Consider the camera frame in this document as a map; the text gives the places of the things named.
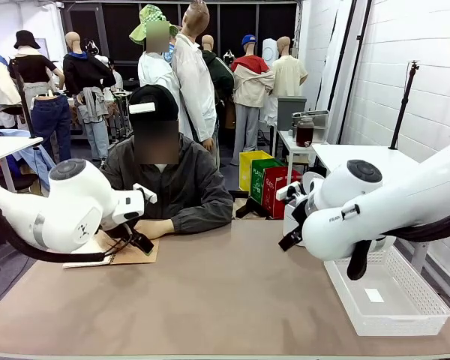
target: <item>hand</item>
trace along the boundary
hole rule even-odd
[[[212,152],[215,144],[213,143],[213,139],[209,137],[207,140],[202,142],[203,147],[207,150],[207,152]]]
[[[145,235],[149,240],[158,239],[165,234],[174,233],[173,222],[169,220],[140,220],[135,225],[135,230]]]

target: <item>spiral notebook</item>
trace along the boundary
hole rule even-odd
[[[158,254],[158,240],[151,240],[154,247],[150,254],[143,253],[138,247],[133,245],[126,246],[120,252],[106,256],[103,261],[97,262],[66,262],[63,264],[63,269],[69,268],[84,268],[89,266],[103,266],[103,265],[123,265],[123,264],[147,264],[155,263]],[[95,237],[93,240],[87,242],[80,249],[77,249],[73,254],[86,253],[103,253],[110,249],[115,244],[115,241],[106,236]]]

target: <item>white plastic basket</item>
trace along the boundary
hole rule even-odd
[[[347,277],[350,259],[325,268],[359,336],[437,335],[450,309],[395,247],[368,254],[360,280]]]

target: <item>blue cap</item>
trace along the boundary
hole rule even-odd
[[[255,35],[245,35],[243,40],[241,41],[241,47],[243,47],[245,44],[256,42],[257,38],[255,37]]]

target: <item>beige table surface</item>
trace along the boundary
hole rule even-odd
[[[434,337],[357,336],[322,262],[303,247],[282,252],[281,231],[281,221],[236,220],[170,236],[155,264],[64,270],[37,262],[0,302],[0,353],[450,355],[450,319]]]

